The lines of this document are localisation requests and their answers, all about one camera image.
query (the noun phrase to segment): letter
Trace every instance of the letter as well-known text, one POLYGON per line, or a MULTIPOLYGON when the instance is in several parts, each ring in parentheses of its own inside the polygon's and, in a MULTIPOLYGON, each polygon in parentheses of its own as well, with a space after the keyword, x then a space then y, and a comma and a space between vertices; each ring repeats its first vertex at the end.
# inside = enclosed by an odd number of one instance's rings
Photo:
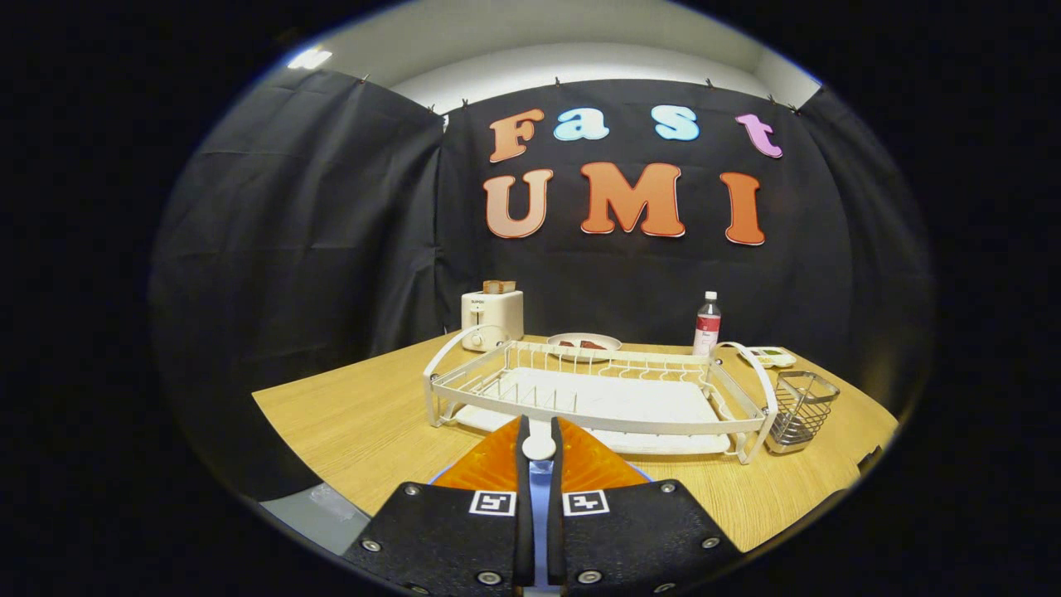
POLYGON ((515 176, 497 176, 483 182, 486 189, 486 225, 501 238, 523 238, 538 231, 545 221, 545 182, 553 177, 552 170, 532 170, 523 174, 529 187, 529 208, 522 220, 508 214, 508 189, 515 176))
POLYGON ((528 121, 539 122, 544 119, 545 112, 534 108, 490 124, 490 128, 493 129, 493 153, 490 154, 490 163, 504 161, 525 152, 527 147, 520 144, 520 139, 529 141, 534 138, 534 124, 528 121))
POLYGON ((718 177, 730 191, 730 227, 726 228, 726 238, 737 244, 759 245, 766 242, 766 234, 759 229, 755 211, 759 180, 740 172, 723 172, 718 177))
POLYGON ((736 117, 736 121, 744 124, 745 129, 748 130, 748 136, 751 137, 751 143, 763 155, 775 159, 781 157, 781 147, 771 143, 770 138, 766 136, 767 133, 773 133, 773 128, 770 128, 769 124, 760 122, 759 117, 754 113, 738 116, 736 117))
POLYGON ((556 118, 561 122, 553 129, 553 136, 561 141, 577 139, 603 139, 609 129, 604 125, 604 112, 591 107, 569 109, 556 118))
POLYGON ((656 106, 651 111, 656 133, 664 139, 692 141, 700 136, 700 127, 696 125, 696 113, 685 106, 656 106))
POLYGON ((648 216, 641 224, 641 231, 649 235, 679 236, 685 226, 678 220, 676 185, 681 170, 669 163, 649 163, 632 189, 623 173, 610 161, 596 161, 582 165, 582 175, 590 179, 590 214, 582 222, 587 233, 609 233, 615 223, 608 217, 611 206, 624 231, 631 231, 641 212, 648 208, 648 216))

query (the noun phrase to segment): dish rack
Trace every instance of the dish rack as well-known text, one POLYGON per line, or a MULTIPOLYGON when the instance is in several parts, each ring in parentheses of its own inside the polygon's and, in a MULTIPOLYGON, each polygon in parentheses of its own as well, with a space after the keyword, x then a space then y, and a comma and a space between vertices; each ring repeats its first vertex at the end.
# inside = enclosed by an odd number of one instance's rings
POLYGON ((735 343, 718 346, 733 347, 748 357, 766 399, 765 409, 706 356, 509 339, 449 372, 435 373, 450 350, 481 328, 462 331, 423 371, 428 421, 435 427, 454 421, 492 432, 523 415, 545 422, 563 417, 620 454, 724 453, 748 464, 777 417, 777 398, 766 371, 735 343), (744 419, 733 417, 719 389, 740 405, 744 419))

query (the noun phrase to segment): black curtain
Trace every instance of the black curtain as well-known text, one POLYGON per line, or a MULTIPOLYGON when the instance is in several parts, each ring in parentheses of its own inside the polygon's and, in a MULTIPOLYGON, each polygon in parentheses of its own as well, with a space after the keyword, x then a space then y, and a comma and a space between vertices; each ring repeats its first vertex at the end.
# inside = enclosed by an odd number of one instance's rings
POLYGON ((800 122, 829 164, 851 234, 850 383, 892 411, 926 383, 936 287, 928 232, 906 180, 869 126, 819 89, 800 122))
MULTIPOLYGON (((721 339, 782 346, 850 379, 851 232, 828 161, 803 118, 768 100, 706 85, 664 81, 592 81, 551 85, 493 98, 449 113, 438 194, 440 301, 451 329, 459 326, 459 296, 484 278, 517 280, 526 291, 528 334, 595 332, 627 343, 690 345, 703 292, 715 289, 723 310, 721 339), (657 105, 690 108, 699 134, 690 140, 657 134, 657 105), (558 117, 591 107, 604 115, 599 139, 560 140, 558 117), (490 124, 532 109, 544 112, 522 155, 490 162, 490 124), (737 117, 752 113, 772 128, 780 158, 752 144, 737 117), (679 238, 638 226, 611 233, 580 229, 588 216, 587 162, 614 162, 629 186, 649 163, 677 165, 679 238), (485 180, 511 175, 510 215, 528 209, 525 172, 551 169, 546 215, 523 238, 501 238, 486 223, 485 180), (754 176, 760 245, 734 243, 724 172, 754 176)), ((645 221, 642 213, 640 222, 645 221)))
POLYGON ((189 160, 153 256, 161 380, 220 478, 266 501, 318 482, 251 392, 437 336, 442 119, 371 83, 281 69, 189 160))

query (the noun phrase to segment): digital scale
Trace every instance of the digital scale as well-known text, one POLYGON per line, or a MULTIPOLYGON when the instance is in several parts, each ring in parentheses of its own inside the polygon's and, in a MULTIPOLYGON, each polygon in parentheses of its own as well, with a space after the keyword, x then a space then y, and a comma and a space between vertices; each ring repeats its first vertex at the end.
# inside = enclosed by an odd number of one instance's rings
MULTIPOLYGON (((755 356, 759 364, 767 369, 771 367, 785 368, 796 365, 796 357, 789 355, 784 349, 777 347, 748 347, 748 352, 755 356)), ((741 357, 748 361, 745 353, 740 353, 741 357)))

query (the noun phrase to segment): letter m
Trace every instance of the letter m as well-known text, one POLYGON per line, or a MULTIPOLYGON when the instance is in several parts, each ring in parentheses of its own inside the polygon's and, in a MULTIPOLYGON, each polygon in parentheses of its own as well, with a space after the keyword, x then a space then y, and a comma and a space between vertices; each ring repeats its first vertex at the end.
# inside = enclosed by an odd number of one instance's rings
POLYGON ((590 214, 582 222, 587 233, 609 233, 615 223, 608 216, 608 208, 626 232, 632 231, 642 211, 648 215, 641 224, 641 231, 649 235, 679 236, 685 226, 678 220, 676 182, 681 170, 669 163, 649 163, 641 179, 630 188, 623 173, 610 161, 582 165, 582 175, 590 180, 590 214))

